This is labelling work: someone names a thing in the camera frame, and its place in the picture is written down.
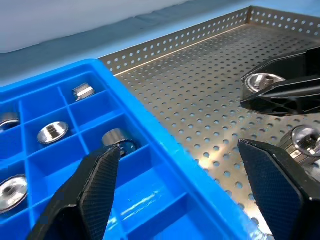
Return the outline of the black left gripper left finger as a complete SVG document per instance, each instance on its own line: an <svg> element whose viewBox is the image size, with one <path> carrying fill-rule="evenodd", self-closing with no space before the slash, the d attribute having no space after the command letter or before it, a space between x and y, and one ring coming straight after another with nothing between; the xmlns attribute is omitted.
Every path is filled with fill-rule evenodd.
<svg viewBox="0 0 320 240"><path fill-rule="evenodd" d="M103 240L120 158L118 144L85 156L75 173L55 192L26 240Z"/></svg>

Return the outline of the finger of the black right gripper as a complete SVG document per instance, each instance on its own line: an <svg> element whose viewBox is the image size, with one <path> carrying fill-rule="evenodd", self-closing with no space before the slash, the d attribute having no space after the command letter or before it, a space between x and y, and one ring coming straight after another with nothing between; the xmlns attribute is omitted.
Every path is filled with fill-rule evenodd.
<svg viewBox="0 0 320 240"><path fill-rule="evenodd" d="M240 102L242 108L269 116L320 113L320 78L296 78L274 83Z"/></svg>
<svg viewBox="0 0 320 240"><path fill-rule="evenodd" d="M241 80L245 84L246 77L258 73L273 74L285 79L278 83L300 81L306 86L320 87L320 46L268 59L246 73Z"/></svg>

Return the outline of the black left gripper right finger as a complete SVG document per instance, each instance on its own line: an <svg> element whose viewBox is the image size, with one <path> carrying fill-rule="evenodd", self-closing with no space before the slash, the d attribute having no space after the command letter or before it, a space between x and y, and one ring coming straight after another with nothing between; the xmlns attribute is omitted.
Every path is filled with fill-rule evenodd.
<svg viewBox="0 0 320 240"><path fill-rule="evenodd" d="M240 139L238 149L275 240L320 240L320 182L278 146Z"/></svg>

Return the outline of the blue compartment tray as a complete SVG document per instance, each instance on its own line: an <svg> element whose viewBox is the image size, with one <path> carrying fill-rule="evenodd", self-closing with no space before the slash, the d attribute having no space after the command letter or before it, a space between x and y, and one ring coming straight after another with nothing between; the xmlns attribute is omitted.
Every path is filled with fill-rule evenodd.
<svg viewBox="0 0 320 240"><path fill-rule="evenodd" d="M95 94L76 101L87 83ZM0 214L0 240L27 240L56 191L84 157L105 147L116 128L138 149L120 157L114 201L102 240L258 240L265 236L233 200L99 60L83 60L0 87L0 114L19 113L20 124L0 131L0 183L24 174L27 198ZM53 122L69 129L41 144Z"/></svg>

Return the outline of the perforated metal tray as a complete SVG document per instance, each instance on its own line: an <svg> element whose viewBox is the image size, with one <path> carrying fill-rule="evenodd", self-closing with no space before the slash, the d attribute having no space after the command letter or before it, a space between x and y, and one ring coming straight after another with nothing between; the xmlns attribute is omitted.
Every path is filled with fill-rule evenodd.
<svg viewBox="0 0 320 240"><path fill-rule="evenodd" d="M240 105L241 77L261 62L320 44L320 13L249 6L100 60L215 181L271 235L237 147L240 138L275 145L316 115L274 117Z"/></svg>

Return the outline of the blue table cover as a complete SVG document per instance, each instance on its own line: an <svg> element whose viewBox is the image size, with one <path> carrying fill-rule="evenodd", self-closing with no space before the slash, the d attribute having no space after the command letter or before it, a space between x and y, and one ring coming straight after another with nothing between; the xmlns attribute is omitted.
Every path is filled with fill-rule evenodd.
<svg viewBox="0 0 320 240"><path fill-rule="evenodd" d="M0 86L148 42L249 6L320 17L320 0L192 0L0 54Z"/></svg>

